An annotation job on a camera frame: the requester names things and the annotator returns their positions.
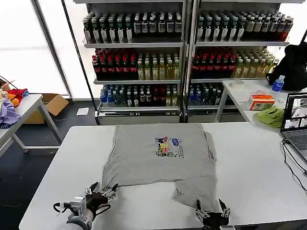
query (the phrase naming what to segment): black bag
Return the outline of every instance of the black bag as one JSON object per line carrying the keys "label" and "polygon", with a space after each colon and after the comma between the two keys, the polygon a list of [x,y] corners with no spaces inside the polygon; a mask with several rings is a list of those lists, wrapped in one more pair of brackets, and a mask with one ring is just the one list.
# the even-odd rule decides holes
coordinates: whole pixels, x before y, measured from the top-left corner
{"label": "black bag", "polygon": [[298,91],[307,87],[307,43],[303,42],[298,46],[288,45],[285,49],[285,57],[274,69],[273,73],[267,74],[270,85],[284,75],[283,90]]}

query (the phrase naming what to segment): purple cloth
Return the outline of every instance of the purple cloth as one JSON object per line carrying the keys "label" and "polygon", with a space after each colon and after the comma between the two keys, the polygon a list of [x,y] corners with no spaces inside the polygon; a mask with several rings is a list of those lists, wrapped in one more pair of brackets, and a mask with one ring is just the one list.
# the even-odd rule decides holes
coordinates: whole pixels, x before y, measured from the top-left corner
{"label": "purple cloth", "polygon": [[0,124],[12,125],[18,121],[21,116],[15,112],[14,105],[8,99],[3,99],[0,112]]}

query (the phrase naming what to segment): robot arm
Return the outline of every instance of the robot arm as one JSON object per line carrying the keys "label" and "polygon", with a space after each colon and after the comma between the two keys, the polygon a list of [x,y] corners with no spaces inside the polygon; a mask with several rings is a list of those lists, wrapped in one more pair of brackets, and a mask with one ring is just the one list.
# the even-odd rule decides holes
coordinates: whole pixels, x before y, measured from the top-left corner
{"label": "robot arm", "polygon": [[[97,185],[98,182],[91,185],[90,188],[86,188],[85,197],[76,196],[69,203],[55,203],[53,205],[54,210],[63,213],[69,209],[71,214],[66,223],[79,225],[83,230],[91,230],[92,222],[96,216],[111,208],[111,205],[108,203],[116,197],[116,189],[118,186],[118,184],[116,184],[112,189],[106,192],[94,192]],[[64,210],[60,211],[56,207],[64,208]],[[103,207],[105,207],[105,209],[97,213],[97,211]]]}

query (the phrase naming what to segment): cardboard box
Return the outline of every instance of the cardboard box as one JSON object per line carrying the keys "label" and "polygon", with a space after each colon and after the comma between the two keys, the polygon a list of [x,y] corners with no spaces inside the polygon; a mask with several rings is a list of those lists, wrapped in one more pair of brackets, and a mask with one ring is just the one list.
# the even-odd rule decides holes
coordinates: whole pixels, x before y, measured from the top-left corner
{"label": "cardboard box", "polygon": [[270,108],[275,100],[271,95],[255,94],[251,95],[249,99],[249,110],[265,110]]}
{"label": "cardboard box", "polygon": [[[68,101],[61,97],[59,94],[42,93],[42,101],[46,105],[47,110],[53,116],[57,116],[67,105]],[[44,117],[40,111],[36,109],[31,116],[24,122],[24,124],[44,124]]]}

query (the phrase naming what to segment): tissue box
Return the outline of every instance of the tissue box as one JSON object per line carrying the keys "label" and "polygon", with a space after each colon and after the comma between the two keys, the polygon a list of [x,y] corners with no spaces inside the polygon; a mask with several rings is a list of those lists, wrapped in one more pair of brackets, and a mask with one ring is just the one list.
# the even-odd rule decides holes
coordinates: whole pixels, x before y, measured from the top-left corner
{"label": "tissue box", "polygon": [[264,110],[270,108],[275,100],[271,95],[255,94],[251,95],[249,99],[249,110]]}

